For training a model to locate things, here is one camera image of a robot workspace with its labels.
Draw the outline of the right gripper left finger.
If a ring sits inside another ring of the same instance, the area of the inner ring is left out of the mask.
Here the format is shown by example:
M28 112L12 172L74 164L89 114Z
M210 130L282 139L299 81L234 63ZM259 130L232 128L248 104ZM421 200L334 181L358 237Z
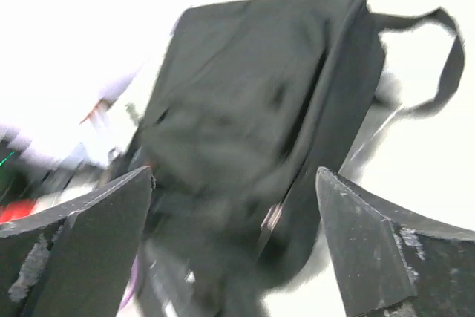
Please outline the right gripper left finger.
M2 316L115 316L151 201L148 167L1 225Z

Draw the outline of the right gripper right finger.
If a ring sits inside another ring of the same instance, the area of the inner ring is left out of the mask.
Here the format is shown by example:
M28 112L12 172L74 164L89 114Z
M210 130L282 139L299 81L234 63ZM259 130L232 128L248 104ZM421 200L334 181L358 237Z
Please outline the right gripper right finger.
M474 316L474 232L321 167L321 222L347 316Z

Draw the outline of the black backpack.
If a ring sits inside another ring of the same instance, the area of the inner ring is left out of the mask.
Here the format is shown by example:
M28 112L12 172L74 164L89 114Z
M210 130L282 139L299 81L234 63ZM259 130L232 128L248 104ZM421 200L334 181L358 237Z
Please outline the black backpack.
M375 99L384 30L442 8L373 13L367 0L241 0L180 17L112 177L153 174L139 248L145 316L258 316L291 281L321 217L315 173L339 170Z

